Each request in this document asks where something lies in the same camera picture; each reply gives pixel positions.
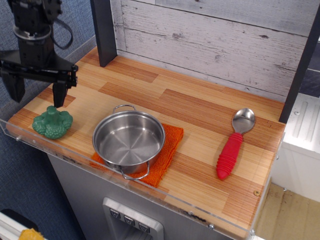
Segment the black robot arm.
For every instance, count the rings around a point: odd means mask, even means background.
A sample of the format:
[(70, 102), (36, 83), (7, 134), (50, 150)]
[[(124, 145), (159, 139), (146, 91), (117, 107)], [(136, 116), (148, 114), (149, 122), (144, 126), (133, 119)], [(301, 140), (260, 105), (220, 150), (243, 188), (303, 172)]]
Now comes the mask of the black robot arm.
[(0, 53), (0, 76), (10, 97), (20, 102), (25, 94), (25, 79), (52, 83), (56, 108), (64, 105), (68, 89), (77, 85), (78, 66), (55, 52), (54, 23), (70, 31), (58, 19), (60, 0), (10, 0), (14, 16), (13, 33), (17, 50)]

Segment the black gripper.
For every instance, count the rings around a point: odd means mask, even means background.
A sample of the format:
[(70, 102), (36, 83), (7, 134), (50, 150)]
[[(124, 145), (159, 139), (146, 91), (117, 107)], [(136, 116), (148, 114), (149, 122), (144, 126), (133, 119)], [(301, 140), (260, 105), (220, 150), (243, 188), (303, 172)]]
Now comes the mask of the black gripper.
[(18, 50), (0, 52), (2, 81), (10, 97), (17, 103), (25, 94), (23, 78), (28, 78), (54, 83), (54, 106), (62, 107), (68, 88), (77, 85), (77, 71), (75, 64), (56, 54), (51, 36), (42, 39), (18, 38)]

